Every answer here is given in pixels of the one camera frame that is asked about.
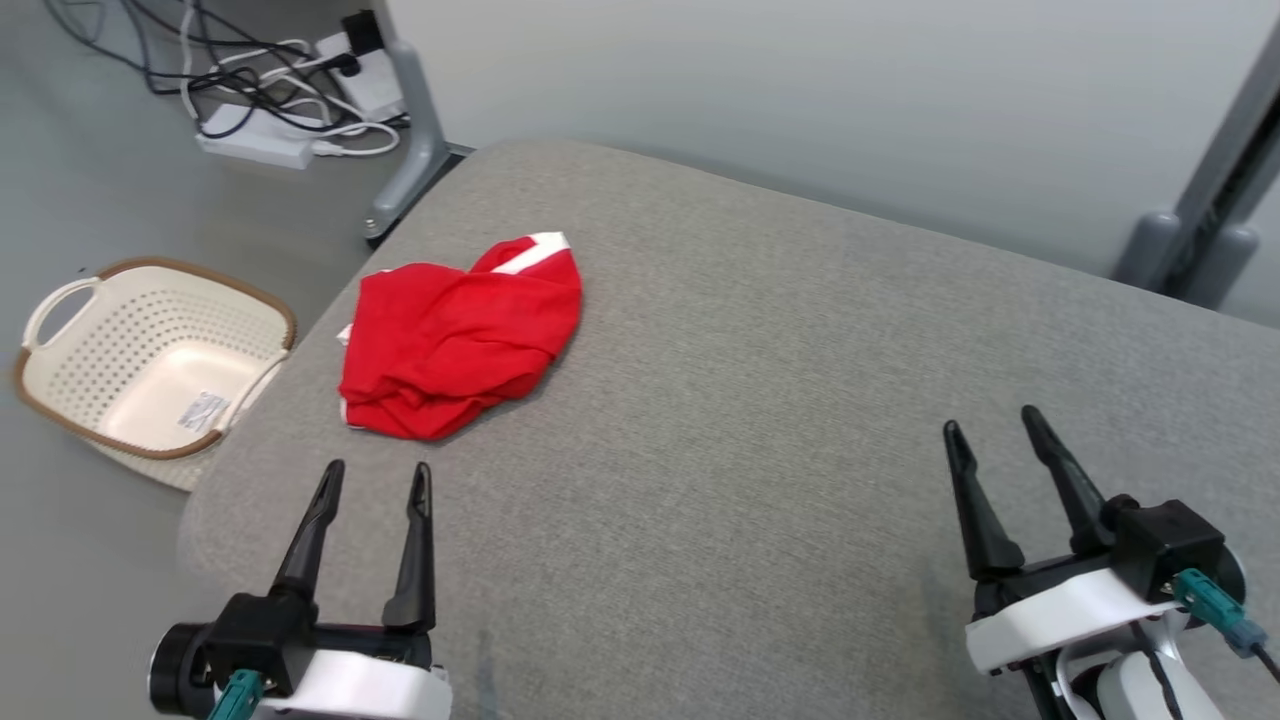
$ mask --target power strip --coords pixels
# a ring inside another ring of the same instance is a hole
[[[284,120],[259,110],[253,113],[244,127],[227,137],[209,137],[227,132],[244,119],[244,113],[250,109],[243,105],[224,104],[218,108],[207,120],[205,120],[205,133],[197,135],[196,142],[206,152],[239,158],[242,160],[255,160],[282,168],[305,170],[311,164],[315,155],[314,137],[307,137],[307,132],[298,129]],[[323,123],[316,118],[302,115],[285,115],[291,120],[320,127]]]
[[[351,53],[351,41],[347,40],[346,32],[316,41],[316,54],[325,60],[346,53]],[[396,79],[390,55],[385,50],[374,50],[360,55],[357,60],[360,60],[360,72],[351,77],[342,74],[342,72],[330,73],[342,86],[351,104],[374,123],[381,123],[403,114],[404,94],[401,92],[399,81]]]

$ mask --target white plastic basket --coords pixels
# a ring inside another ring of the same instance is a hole
[[[50,313],[81,291],[92,296],[40,342]],[[141,258],[46,297],[27,322],[14,380],[46,418],[189,492],[296,336],[280,300],[196,265]]]

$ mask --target gray floor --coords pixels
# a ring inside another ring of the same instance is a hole
[[[367,256],[358,224],[398,156],[317,159],[302,173],[220,161],[197,150],[177,100],[150,96],[132,70],[74,45],[38,4],[4,5],[4,363],[49,291],[136,255],[243,278],[283,297],[310,327]],[[227,14],[275,38],[328,33],[349,6],[242,5]],[[109,40],[128,47],[122,27],[111,24]],[[156,639],[175,620],[211,616],[223,600],[202,596],[175,569],[186,496],[38,420],[8,384],[3,392],[4,716],[150,717],[143,679]]]

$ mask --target basket label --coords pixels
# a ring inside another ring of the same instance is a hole
[[[229,405],[225,397],[219,397],[211,392],[201,392],[200,396],[187,406],[187,411],[178,418],[178,424],[193,433],[202,433],[218,421],[218,416]]]

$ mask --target metal table leg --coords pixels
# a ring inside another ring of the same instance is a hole
[[[426,74],[417,58],[417,50],[396,32],[387,0],[374,0],[372,9],[412,123],[408,133],[408,154],[374,199],[365,217],[365,238],[370,245],[376,245],[394,228],[422,193],[428,182],[440,170],[449,158],[449,150],[444,145],[444,129],[435,114],[431,91],[426,86]]]

